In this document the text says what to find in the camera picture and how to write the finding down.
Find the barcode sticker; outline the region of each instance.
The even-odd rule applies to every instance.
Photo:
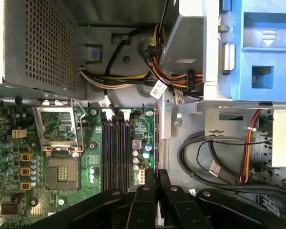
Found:
[[[176,99],[176,104],[184,104],[184,97],[183,97],[183,92],[180,90],[175,89],[175,99]]]
[[[156,99],[160,99],[161,95],[163,95],[166,89],[167,89],[167,86],[164,83],[162,83],[160,80],[158,80],[149,94],[152,97],[155,97]]]
[[[220,166],[215,161],[213,161],[209,169],[209,172],[213,174],[215,177],[218,177],[220,169],[221,169]]]
[[[111,104],[108,96],[105,95],[105,98],[102,101],[99,101],[99,105],[101,107],[109,107],[109,105]]]

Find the chip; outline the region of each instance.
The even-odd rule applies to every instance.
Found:
[[[20,204],[16,202],[7,202],[1,204],[2,215],[18,215],[20,212]]]
[[[143,134],[134,134],[133,138],[135,138],[135,139],[143,139],[144,135]]]
[[[47,160],[47,188],[50,190],[77,190],[79,163],[76,158],[49,158]]]

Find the cable tie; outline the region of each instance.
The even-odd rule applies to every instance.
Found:
[[[252,130],[253,132],[256,132],[256,131],[257,131],[257,129],[256,129],[255,127],[249,127],[249,126],[248,126],[247,129],[248,129],[248,130]]]

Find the ventilation grille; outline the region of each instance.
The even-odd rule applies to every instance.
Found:
[[[76,27],[54,0],[26,0],[26,75],[75,91]]]

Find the yellow wire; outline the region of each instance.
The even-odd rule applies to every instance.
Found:
[[[251,142],[251,136],[252,136],[252,130],[249,131],[249,138],[248,138],[248,143]],[[245,179],[245,183],[247,183],[248,179],[249,179],[249,160],[250,160],[250,145],[247,145],[247,162],[246,162],[246,179]]]

